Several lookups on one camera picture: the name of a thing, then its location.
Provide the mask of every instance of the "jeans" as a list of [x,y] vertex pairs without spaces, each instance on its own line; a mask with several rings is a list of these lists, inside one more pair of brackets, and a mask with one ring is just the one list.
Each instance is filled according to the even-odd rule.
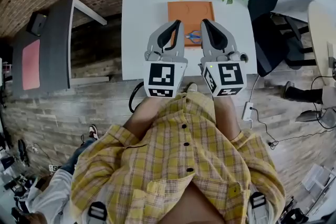
[[87,139],[84,144],[82,144],[78,149],[76,149],[73,155],[67,160],[65,164],[62,165],[60,169],[63,169],[73,175],[73,173],[75,172],[75,165],[77,164],[79,155],[95,141],[96,139],[92,137]]
[[291,101],[322,104],[322,89],[300,90],[295,87],[288,87],[285,98]]

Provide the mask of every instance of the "pink mat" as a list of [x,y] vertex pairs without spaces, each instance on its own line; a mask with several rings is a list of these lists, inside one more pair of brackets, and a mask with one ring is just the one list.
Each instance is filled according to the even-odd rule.
[[29,44],[22,51],[22,84],[24,90],[40,87],[40,40]]

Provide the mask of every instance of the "black pants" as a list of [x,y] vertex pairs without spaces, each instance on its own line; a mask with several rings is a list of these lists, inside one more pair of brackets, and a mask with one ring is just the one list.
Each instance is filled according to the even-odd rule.
[[300,90],[295,87],[288,87],[285,98],[291,101],[322,104],[322,89]]

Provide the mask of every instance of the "gray desk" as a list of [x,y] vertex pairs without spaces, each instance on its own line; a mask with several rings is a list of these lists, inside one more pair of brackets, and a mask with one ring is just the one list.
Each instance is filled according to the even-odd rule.
[[[74,8],[79,9],[99,23],[107,22],[79,0],[60,0],[49,10],[48,18],[42,29],[41,36],[26,31],[24,26],[15,36],[13,46],[13,95],[18,97],[28,94],[33,97],[44,92],[69,89],[73,84],[108,81],[108,77],[71,78],[70,45],[71,27]],[[22,52],[23,49],[40,40],[39,80],[40,87],[30,90],[23,89]]]

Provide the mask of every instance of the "white cable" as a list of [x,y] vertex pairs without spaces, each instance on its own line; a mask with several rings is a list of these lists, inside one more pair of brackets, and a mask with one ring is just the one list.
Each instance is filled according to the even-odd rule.
[[254,84],[253,84],[252,91],[251,91],[251,95],[250,95],[250,99],[248,99],[248,102],[250,102],[250,101],[251,101],[252,94],[253,94],[253,90],[254,90],[254,87],[255,87],[255,86],[256,86],[256,84],[257,84],[257,81],[258,81],[259,77],[260,77],[260,75],[258,75],[258,77],[257,77],[256,81],[255,81],[255,82],[254,82]]

